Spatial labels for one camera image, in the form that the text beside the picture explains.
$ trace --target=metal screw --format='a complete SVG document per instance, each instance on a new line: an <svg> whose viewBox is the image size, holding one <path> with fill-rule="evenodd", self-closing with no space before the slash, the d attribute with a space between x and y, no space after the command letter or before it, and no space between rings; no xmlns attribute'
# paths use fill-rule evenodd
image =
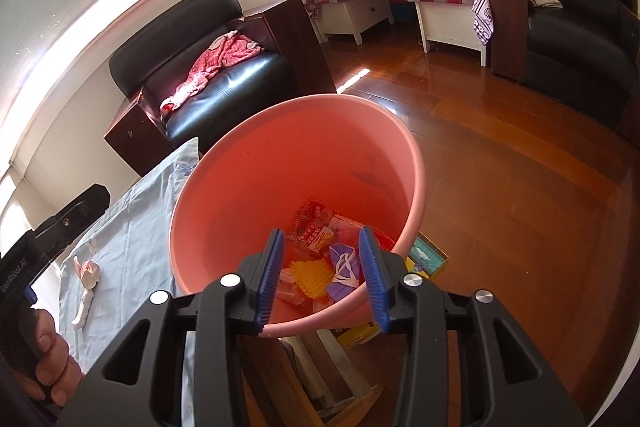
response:
<svg viewBox="0 0 640 427"><path fill-rule="evenodd" d="M149 300L153 302L153 304L163 304L167 302L169 298L169 293L164 290L158 290L157 292L153 292L149 297Z"/></svg>
<svg viewBox="0 0 640 427"><path fill-rule="evenodd" d="M240 283L240 276L235 273L228 273L223 275L220 278L220 284L226 286L227 288L233 288L234 286L238 286Z"/></svg>
<svg viewBox="0 0 640 427"><path fill-rule="evenodd" d="M483 304L489 304L489 302L494 300L494 294L492 294L489 290L478 290L476 292L476 300L478 302L482 302Z"/></svg>
<svg viewBox="0 0 640 427"><path fill-rule="evenodd" d="M402 282L407 286L420 286L420 284L422 284L422 277L417 273L408 273L402 277Z"/></svg>

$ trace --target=bed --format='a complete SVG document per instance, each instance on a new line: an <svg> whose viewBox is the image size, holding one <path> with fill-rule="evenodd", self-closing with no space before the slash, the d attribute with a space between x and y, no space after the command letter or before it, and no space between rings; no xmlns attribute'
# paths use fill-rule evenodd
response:
<svg viewBox="0 0 640 427"><path fill-rule="evenodd" d="M165 158L131 187L82 236L63 262L60 284L60 334L83 372L88 372L120 328L156 290L180 295L168 255L169 227L175 203L198 163L194 138ZM78 313L82 287L73 257L100 266L100 282L81 330ZM182 424L193 425L193 333L187 338L183 372Z"/></svg>

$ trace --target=human hand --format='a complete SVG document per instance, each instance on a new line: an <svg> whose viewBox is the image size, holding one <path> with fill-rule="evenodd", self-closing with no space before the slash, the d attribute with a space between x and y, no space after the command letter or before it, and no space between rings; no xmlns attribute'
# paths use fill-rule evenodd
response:
<svg viewBox="0 0 640 427"><path fill-rule="evenodd" d="M69 345L56 333L53 317L45 310L36 310L35 339L38 348L44 353L36 366L38 381L13 371L27 396L34 400L44 400L44 390L40 386L52 386L51 399L62 407L76 391L82 380L82 370L74 358L69 355Z"/></svg>

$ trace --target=black leather sofa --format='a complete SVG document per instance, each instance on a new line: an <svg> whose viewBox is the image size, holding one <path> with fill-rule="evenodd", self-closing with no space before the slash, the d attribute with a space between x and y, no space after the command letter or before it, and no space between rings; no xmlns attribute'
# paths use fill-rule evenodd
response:
<svg viewBox="0 0 640 427"><path fill-rule="evenodd" d="M524 84L615 128L638 89L637 0L531 8Z"/></svg>

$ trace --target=yellow sponge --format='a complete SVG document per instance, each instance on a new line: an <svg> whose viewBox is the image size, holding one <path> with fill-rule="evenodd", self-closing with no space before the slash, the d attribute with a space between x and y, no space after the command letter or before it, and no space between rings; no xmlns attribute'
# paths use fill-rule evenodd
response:
<svg viewBox="0 0 640 427"><path fill-rule="evenodd" d="M324 259L317 261L293 261L289 269L296 284L310 299L326 297L325 288L334 278L334 271Z"/></svg>

